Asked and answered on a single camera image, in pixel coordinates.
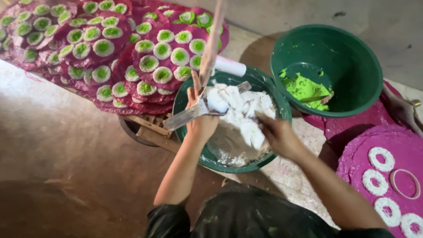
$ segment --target hand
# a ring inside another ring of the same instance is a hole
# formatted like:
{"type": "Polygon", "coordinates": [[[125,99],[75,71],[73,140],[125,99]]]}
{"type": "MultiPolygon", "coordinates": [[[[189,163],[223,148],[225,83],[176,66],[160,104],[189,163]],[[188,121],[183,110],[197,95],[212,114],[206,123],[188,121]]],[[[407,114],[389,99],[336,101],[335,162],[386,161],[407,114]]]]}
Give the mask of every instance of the hand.
{"type": "MultiPolygon", "coordinates": [[[[197,102],[199,92],[196,89],[201,88],[199,87],[200,80],[197,72],[193,70],[191,73],[194,87],[187,90],[188,104],[186,109],[192,107],[197,102]]],[[[219,116],[200,116],[188,122],[187,136],[193,137],[200,143],[206,143],[215,132],[217,124],[219,124],[219,118],[219,116]]]]}
{"type": "Polygon", "coordinates": [[[259,127],[269,142],[272,150],[289,160],[301,159],[301,152],[308,150],[294,133],[288,121],[275,120],[261,113],[256,113],[259,127]]]}

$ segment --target white plastic cylinder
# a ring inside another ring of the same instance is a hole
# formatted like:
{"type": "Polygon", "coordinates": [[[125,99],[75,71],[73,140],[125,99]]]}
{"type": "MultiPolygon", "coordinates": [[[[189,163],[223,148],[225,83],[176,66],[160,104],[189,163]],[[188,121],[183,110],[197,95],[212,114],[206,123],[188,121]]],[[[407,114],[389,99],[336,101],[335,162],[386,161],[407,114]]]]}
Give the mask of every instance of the white plastic cylinder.
{"type": "Polygon", "coordinates": [[[245,72],[247,71],[247,66],[245,64],[224,58],[222,56],[216,57],[216,64],[214,65],[214,68],[238,77],[244,76],[245,72]]]}

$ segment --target green plastic bowl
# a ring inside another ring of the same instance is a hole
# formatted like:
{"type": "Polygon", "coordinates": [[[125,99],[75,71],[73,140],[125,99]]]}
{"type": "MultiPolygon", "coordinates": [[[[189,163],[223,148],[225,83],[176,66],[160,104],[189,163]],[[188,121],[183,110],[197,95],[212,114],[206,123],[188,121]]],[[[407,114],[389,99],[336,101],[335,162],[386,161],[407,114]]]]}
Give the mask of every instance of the green plastic bowl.
{"type": "MultiPolygon", "coordinates": [[[[210,77],[208,85],[212,86],[212,81],[214,80],[216,80],[217,83],[225,83],[227,85],[238,85],[244,81],[248,81],[253,87],[252,91],[266,91],[272,97],[273,102],[276,105],[276,115],[280,119],[288,120],[291,123],[291,109],[289,107],[288,101],[280,94],[280,92],[278,92],[272,82],[271,77],[262,71],[247,66],[247,72],[243,77],[237,77],[224,72],[216,72],[214,76],[210,77]]],[[[177,114],[185,110],[185,107],[188,104],[187,89],[189,87],[193,87],[192,78],[188,79],[179,89],[176,95],[175,103],[173,105],[173,114],[177,114]]],[[[177,129],[175,132],[178,140],[182,143],[182,141],[184,141],[185,135],[187,134],[187,127],[183,126],[177,129]]],[[[216,157],[210,152],[208,145],[206,144],[206,146],[203,148],[203,151],[201,152],[199,163],[209,169],[224,173],[243,173],[259,169],[268,164],[275,157],[276,156],[273,154],[273,152],[270,152],[264,155],[264,157],[261,159],[243,167],[229,167],[222,163],[218,163],[216,157]]]]}
{"type": "Polygon", "coordinates": [[[369,108],[382,92],[382,69],[375,54],[351,33],[332,26],[305,25],[282,35],[273,48],[270,67],[278,90],[307,114],[353,116],[369,108]],[[310,108],[293,97],[279,77],[282,69],[287,69],[287,77],[299,72],[331,87],[335,95],[327,104],[329,110],[310,108]]]}

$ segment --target person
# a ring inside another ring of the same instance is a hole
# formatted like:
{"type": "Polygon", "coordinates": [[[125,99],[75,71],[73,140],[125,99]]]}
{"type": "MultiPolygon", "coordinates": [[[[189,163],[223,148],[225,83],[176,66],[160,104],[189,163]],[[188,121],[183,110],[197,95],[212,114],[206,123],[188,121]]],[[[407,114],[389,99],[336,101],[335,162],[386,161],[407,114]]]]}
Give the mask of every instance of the person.
{"type": "MultiPolygon", "coordinates": [[[[192,75],[195,84],[198,83],[195,71],[192,75]]],[[[198,92],[189,88],[187,94],[189,108],[195,104],[198,92]]],[[[302,169],[341,230],[332,228],[317,214],[286,199],[232,181],[205,202],[190,232],[190,219],[182,203],[191,192],[201,150],[219,123],[218,117],[202,116],[187,124],[184,142],[154,200],[156,207],[148,214],[146,237],[394,238],[366,199],[316,157],[300,141],[288,121],[261,114],[258,119],[274,153],[302,169]]]]}

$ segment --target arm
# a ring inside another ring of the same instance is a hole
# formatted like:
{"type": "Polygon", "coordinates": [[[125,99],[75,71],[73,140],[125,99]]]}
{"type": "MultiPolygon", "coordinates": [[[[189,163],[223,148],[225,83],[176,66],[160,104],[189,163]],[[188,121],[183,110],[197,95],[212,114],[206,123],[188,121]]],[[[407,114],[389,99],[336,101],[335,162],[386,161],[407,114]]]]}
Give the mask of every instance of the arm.
{"type": "Polygon", "coordinates": [[[260,127],[275,153],[292,160],[304,172],[333,221],[342,229],[387,226],[368,203],[297,137],[288,121],[258,115],[260,127]]]}
{"type": "MultiPolygon", "coordinates": [[[[192,72],[192,77],[196,84],[199,79],[195,71],[192,72]]],[[[197,101],[198,92],[194,88],[188,88],[187,94],[189,108],[197,101]]],[[[201,116],[187,124],[187,135],[160,184],[154,205],[180,204],[189,196],[201,150],[218,123],[218,116],[201,116]]]]}

